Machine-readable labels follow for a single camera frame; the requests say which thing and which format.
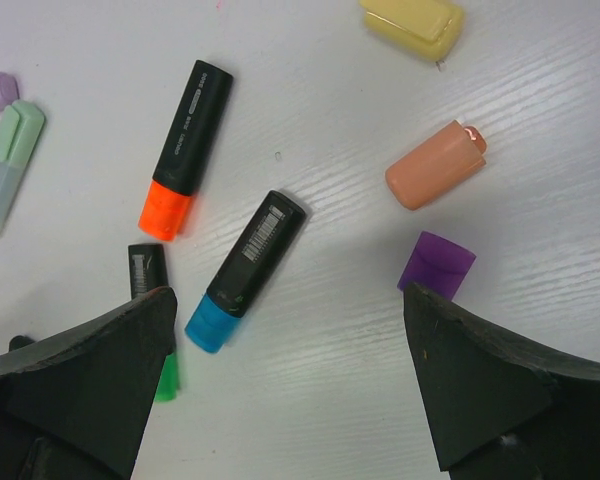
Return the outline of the purple highlighter cap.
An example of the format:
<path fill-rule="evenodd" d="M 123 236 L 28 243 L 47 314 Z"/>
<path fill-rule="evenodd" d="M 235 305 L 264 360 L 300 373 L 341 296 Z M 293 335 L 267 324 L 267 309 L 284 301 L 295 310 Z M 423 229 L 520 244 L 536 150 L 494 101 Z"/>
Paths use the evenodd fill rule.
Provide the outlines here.
<path fill-rule="evenodd" d="M 420 284 L 447 300 L 453 300 L 476 255 L 434 233 L 422 231 L 401 274 L 397 288 Z"/>

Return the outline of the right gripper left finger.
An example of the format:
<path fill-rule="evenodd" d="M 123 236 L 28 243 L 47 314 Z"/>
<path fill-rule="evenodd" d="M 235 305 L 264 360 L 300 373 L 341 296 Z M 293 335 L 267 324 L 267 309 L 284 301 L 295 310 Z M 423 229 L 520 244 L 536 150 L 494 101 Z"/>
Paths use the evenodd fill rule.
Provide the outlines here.
<path fill-rule="evenodd" d="M 0 479 L 128 479 L 177 300 L 159 287 L 0 355 Z"/>

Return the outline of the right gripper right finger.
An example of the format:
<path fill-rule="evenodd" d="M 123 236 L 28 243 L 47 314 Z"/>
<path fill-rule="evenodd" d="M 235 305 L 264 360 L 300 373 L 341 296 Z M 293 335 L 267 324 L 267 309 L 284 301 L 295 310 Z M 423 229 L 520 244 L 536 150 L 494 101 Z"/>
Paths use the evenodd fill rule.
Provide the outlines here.
<path fill-rule="evenodd" d="M 452 479 L 600 479 L 600 363 L 418 284 L 404 324 L 438 465 Z"/>

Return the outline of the peach highlighter cap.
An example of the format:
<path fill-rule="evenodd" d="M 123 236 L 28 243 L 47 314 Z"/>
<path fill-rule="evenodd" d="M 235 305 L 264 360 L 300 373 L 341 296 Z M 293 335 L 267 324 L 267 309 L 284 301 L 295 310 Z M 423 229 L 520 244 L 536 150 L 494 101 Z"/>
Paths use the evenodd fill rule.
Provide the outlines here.
<path fill-rule="evenodd" d="M 416 211 L 484 168 L 486 150 L 476 127 L 454 120 L 391 165 L 385 180 L 396 200 Z"/>

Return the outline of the yellow highlighter cap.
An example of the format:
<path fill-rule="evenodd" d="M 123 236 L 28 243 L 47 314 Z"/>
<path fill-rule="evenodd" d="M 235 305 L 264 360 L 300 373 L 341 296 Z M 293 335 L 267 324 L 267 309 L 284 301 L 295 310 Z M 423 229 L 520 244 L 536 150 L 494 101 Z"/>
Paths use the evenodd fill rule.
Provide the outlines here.
<path fill-rule="evenodd" d="M 431 62 L 444 60 L 461 35 L 465 10 L 452 1 L 360 1 L 367 28 Z"/>

